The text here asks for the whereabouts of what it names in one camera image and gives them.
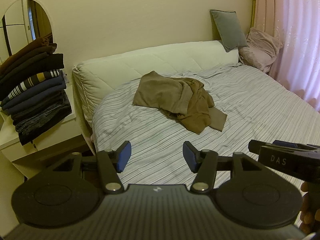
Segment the person's right hand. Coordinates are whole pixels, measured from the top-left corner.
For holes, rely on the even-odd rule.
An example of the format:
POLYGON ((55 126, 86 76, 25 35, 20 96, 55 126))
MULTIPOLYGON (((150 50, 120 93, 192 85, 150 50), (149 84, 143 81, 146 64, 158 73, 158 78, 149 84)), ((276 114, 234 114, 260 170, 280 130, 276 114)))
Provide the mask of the person's right hand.
POLYGON ((313 231, 311 230, 311 226, 315 221, 319 222, 319 209, 317 211, 312 211, 309 207, 310 199, 309 199, 309 187, 308 183, 304 181, 300 187, 300 190, 304 192, 302 208, 300 213, 300 230, 302 230, 305 234, 309 235, 313 231))

